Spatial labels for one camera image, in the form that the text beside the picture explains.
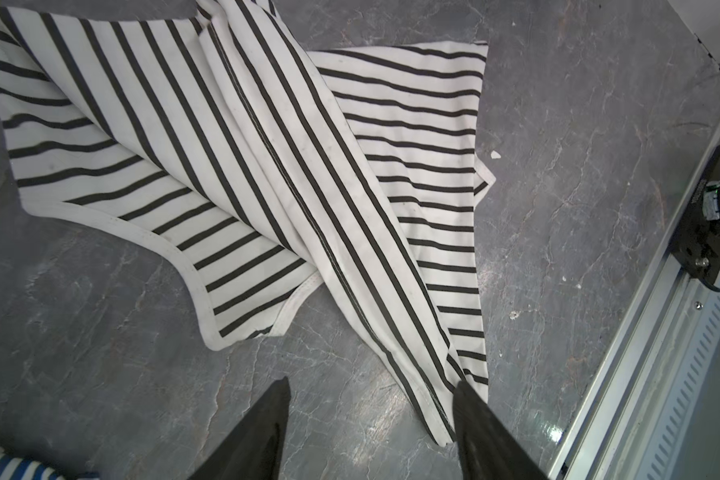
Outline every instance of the blue striped cloth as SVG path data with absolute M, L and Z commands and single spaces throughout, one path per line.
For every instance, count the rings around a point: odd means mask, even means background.
M 87 473 L 77 478 L 98 480 L 99 475 Z M 0 480 L 64 480 L 64 477 L 36 460 L 10 456 L 0 447 Z

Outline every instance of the gray marble floor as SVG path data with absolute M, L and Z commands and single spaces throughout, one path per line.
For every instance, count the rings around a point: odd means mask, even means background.
M 14 0 L 100 19 L 190 0 Z M 490 43 L 476 212 L 490 406 L 550 463 L 720 114 L 720 74 L 664 0 L 277 2 L 307 48 Z M 491 159 L 496 150 L 500 159 Z M 72 472 L 185 478 L 273 379 L 283 478 L 460 478 L 318 290 L 280 339 L 201 341 L 173 267 L 26 215 L 0 135 L 0 441 Z

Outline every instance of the fabric hem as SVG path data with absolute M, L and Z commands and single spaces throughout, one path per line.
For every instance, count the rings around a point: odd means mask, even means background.
M 288 297 L 288 300 L 286 300 L 286 303 L 277 314 L 277 318 L 272 324 L 272 329 L 269 331 L 268 335 L 285 335 L 288 327 L 291 325 L 291 322 L 293 322 L 293 317 L 296 316 L 298 309 L 301 308 L 304 301 L 307 300 L 307 297 L 309 297 L 320 285 L 322 285 L 322 276 L 320 276 L 320 272 L 316 271 L 314 274 L 308 276 L 307 280 L 304 280 L 302 284 L 296 288 L 296 291 Z
M 474 172 L 488 184 L 487 187 L 483 188 L 477 195 L 474 196 L 474 206 L 478 206 L 485 195 L 488 193 L 491 187 L 496 183 L 496 177 L 485 166 L 482 160 L 477 155 L 474 156 Z

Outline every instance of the striped cloth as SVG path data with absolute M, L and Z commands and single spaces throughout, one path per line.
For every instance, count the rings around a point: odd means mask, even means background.
M 98 480 L 99 475 L 87 473 L 77 478 Z M 0 447 L 0 480 L 64 480 L 64 477 L 37 460 L 10 456 Z
M 187 20 L 0 8 L 0 120 L 27 212 L 168 259 L 219 350 L 325 282 L 432 437 L 488 395 L 474 206 L 487 46 L 304 52 L 270 2 Z

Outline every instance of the striped shirt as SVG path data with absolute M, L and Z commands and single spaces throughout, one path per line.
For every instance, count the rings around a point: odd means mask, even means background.
M 77 480 L 99 480 L 99 475 L 87 473 Z M 10 456 L 0 447 L 0 480 L 64 480 L 52 467 L 37 460 Z
M 0 120 L 27 212 L 163 255 L 219 350 L 325 282 L 440 444 L 488 395 L 474 206 L 487 46 L 305 52 L 269 2 L 187 20 L 0 8 Z

